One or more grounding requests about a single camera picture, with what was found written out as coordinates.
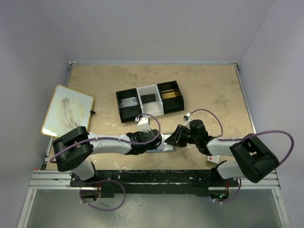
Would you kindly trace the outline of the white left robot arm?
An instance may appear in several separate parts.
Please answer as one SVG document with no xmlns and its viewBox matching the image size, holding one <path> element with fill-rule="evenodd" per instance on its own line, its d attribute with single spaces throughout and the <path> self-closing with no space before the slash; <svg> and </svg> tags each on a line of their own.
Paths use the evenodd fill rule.
<svg viewBox="0 0 304 228">
<path fill-rule="evenodd" d="M 95 165 L 88 160 L 93 154 L 117 153 L 139 155 L 156 150 L 163 138 L 158 130 L 106 136 L 89 133 L 84 126 L 77 127 L 53 141 L 51 163 L 60 172 L 71 171 L 86 186 L 97 183 Z"/>
</svg>

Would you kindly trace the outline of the silver card in tray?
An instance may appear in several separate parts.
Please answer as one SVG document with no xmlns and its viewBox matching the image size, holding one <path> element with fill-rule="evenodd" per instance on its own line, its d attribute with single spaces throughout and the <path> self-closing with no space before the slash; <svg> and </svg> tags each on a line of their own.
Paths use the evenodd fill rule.
<svg viewBox="0 0 304 228">
<path fill-rule="evenodd" d="M 139 103 L 136 97 L 129 97 L 120 100 L 121 108 L 127 108 L 132 106 L 137 106 Z"/>
</svg>

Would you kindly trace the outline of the gold card in tray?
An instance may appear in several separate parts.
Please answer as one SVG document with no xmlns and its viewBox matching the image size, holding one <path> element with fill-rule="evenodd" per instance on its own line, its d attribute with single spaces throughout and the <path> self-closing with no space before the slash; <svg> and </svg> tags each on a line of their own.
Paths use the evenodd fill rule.
<svg viewBox="0 0 304 228">
<path fill-rule="evenodd" d="M 176 90 L 166 90 L 161 91 L 161 96 L 163 99 L 170 99 L 180 96 L 180 93 Z"/>
</svg>

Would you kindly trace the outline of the black card in tray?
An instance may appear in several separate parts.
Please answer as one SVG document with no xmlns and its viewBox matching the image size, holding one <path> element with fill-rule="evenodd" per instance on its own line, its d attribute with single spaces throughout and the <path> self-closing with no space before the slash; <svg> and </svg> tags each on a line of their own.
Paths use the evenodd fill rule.
<svg viewBox="0 0 304 228">
<path fill-rule="evenodd" d="M 142 104 L 156 102 L 156 96 L 155 96 L 155 94 L 142 95 L 141 101 L 142 101 Z"/>
</svg>

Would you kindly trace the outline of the grey card holder wallet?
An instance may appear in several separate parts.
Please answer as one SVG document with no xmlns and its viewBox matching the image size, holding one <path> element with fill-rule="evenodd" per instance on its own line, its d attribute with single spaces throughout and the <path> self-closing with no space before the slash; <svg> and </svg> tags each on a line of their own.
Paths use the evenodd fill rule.
<svg viewBox="0 0 304 228">
<path fill-rule="evenodd" d="M 172 152 L 172 151 L 176 150 L 175 146 L 167 144 L 167 143 L 164 142 L 167 138 L 170 137 L 169 133 L 162 133 L 161 136 L 162 136 L 161 144 L 156 149 L 147 150 L 146 153 Z"/>
</svg>

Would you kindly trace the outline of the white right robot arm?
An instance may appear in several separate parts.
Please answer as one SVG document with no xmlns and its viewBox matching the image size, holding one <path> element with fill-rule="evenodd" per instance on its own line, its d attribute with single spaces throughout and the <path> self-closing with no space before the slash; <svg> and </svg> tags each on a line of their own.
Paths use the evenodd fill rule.
<svg viewBox="0 0 304 228">
<path fill-rule="evenodd" d="M 187 126 L 178 125 L 165 143 L 176 147 L 194 144 L 200 153 L 207 156 L 225 155 L 234 161 L 224 161 L 211 174 L 212 182 L 222 186 L 230 178 L 246 178 L 260 182 L 279 166 L 277 157 L 256 136 L 236 141 L 221 141 L 209 135 L 201 120 L 192 120 Z"/>
</svg>

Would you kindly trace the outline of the wood-framed whiteboard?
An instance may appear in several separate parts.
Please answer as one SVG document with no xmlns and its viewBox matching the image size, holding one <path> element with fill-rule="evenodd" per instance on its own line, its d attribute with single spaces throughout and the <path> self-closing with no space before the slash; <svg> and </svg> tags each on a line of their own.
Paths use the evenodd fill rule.
<svg viewBox="0 0 304 228">
<path fill-rule="evenodd" d="M 79 126 L 88 128 L 93 106 L 92 96 L 57 85 L 41 133 L 58 138 Z"/>
</svg>

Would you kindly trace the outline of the small white red box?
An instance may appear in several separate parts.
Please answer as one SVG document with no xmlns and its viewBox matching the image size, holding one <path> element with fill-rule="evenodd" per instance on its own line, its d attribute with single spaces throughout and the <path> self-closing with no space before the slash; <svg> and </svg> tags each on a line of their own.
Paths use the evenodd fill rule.
<svg viewBox="0 0 304 228">
<path fill-rule="evenodd" d="M 207 162 L 213 163 L 213 164 L 219 164 L 220 163 L 220 155 L 213 155 L 207 157 Z"/>
</svg>

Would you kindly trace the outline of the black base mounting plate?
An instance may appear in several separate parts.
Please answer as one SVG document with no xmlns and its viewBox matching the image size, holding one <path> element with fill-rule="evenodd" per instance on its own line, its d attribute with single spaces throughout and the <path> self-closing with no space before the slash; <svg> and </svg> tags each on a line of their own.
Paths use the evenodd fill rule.
<svg viewBox="0 0 304 228">
<path fill-rule="evenodd" d="M 122 184 L 127 194 L 191 194 L 209 196 L 220 194 L 227 186 L 237 187 L 238 180 L 220 178 L 213 170 L 97 170 L 97 177 L 88 182 L 71 175 L 71 187 L 100 187 L 101 198 L 123 194 L 122 188 L 112 182 L 97 184 L 101 180 L 114 180 Z"/>
</svg>

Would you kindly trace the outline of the three-compartment card tray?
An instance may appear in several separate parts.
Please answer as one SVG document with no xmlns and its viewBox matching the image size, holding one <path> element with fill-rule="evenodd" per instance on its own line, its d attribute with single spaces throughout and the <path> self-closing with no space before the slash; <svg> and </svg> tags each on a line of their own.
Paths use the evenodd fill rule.
<svg viewBox="0 0 304 228">
<path fill-rule="evenodd" d="M 134 121 L 140 114 L 160 116 L 184 110 L 184 99 L 177 81 L 117 91 L 115 94 L 122 123 Z"/>
</svg>

